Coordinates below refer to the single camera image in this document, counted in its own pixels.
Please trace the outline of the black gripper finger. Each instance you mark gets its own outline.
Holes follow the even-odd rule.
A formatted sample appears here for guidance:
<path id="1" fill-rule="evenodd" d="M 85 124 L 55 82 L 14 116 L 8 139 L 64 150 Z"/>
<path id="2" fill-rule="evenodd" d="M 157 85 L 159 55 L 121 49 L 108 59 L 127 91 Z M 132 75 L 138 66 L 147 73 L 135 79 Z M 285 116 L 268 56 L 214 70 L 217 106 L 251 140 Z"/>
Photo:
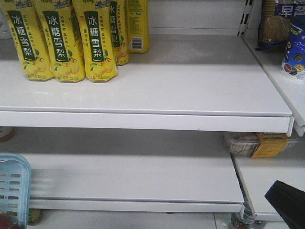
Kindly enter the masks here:
<path id="1" fill-rule="evenodd" d="M 264 196 L 291 229 L 305 227 L 305 192 L 275 181 Z"/>

